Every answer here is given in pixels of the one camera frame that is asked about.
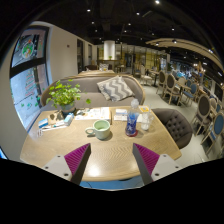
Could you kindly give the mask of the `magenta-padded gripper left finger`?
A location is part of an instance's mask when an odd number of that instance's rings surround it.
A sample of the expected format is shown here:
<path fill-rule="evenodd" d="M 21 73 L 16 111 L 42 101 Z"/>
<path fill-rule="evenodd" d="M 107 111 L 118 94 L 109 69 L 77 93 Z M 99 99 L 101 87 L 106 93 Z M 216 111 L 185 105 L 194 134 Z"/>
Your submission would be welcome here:
<path fill-rule="evenodd" d="M 56 155 L 43 166 L 43 169 L 76 185 L 79 185 L 82 181 L 90 155 L 91 144 L 87 143 L 66 155 Z"/>

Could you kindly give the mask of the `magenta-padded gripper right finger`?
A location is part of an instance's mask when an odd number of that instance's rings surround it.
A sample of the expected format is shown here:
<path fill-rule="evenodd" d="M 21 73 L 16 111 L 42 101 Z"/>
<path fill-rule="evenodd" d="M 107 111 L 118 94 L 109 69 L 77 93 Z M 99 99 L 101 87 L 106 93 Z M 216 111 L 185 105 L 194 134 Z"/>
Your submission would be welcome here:
<path fill-rule="evenodd" d="M 132 152 L 145 185 L 182 169 L 169 155 L 159 155 L 137 143 L 133 144 Z"/>

